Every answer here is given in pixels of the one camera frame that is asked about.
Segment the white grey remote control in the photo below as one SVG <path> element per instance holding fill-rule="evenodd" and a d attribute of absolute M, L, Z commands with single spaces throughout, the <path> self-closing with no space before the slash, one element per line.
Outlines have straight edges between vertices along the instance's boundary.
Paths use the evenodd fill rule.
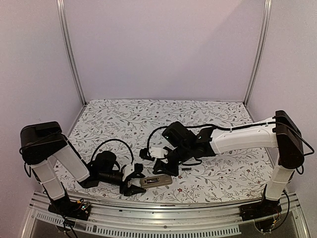
<path fill-rule="evenodd" d="M 142 178 L 140 180 L 140 186 L 141 188 L 144 188 L 144 189 L 170 185 L 172 183 L 173 183 L 172 177 L 169 175 L 157 175 L 157 176 Z"/>

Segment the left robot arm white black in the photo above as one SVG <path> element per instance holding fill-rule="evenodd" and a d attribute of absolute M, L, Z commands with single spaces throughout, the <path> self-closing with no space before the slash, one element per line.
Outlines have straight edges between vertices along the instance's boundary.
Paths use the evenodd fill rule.
<path fill-rule="evenodd" d="M 86 163 L 68 138 L 62 133 L 58 122 L 51 121 L 28 125 L 20 132 L 20 154 L 30 166 L 38 182 L 44 187 L 55 208 L 63 215 L 70 215 L 73 203 L 66 199 L 66 190 L 50 163 L 57 160 L 66 168 L 82 188 L 97 187 L 100 182 L 119 186 L 124 196 L 146 192 L 133 185 L 131 179 L 143 178 L 143 165 L 130 162 L 120 167 L 111 151 L 94 152 Z"/>

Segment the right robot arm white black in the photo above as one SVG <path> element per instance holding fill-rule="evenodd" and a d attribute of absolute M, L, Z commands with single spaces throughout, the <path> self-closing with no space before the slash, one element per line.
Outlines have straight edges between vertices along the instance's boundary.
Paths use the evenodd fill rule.
<path fill-rule="evenodd" d="M 271 118 L 236 127 L 201 126 L 198 134 L 176 121 L 163 127 L 162 136 L 173 149 L 147 146 L 157 160 L 154 172 L 178 175 L 178 167 L 191 158 L 214 157 L 233 150 L 277 148 L 278 159 L 272 176 L 264 188 L 263 200 L 256 206 L 260 216 L 267 216 L 277 202 L 293 172 L 303 165 L 305 154 L 301 132 L 285 111 Z"/>

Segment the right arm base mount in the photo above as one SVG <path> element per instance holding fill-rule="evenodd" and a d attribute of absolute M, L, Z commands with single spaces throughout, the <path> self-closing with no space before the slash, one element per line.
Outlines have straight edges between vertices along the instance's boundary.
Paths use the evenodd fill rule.
<path fill-rule="evenodd" d="M 274 215 L 281 211 L 280 200 L 268 200 L 263 196 L 259 202 L 241 205 L 239 207 L 239 216 L 243 221 L 248 221 Z"/>

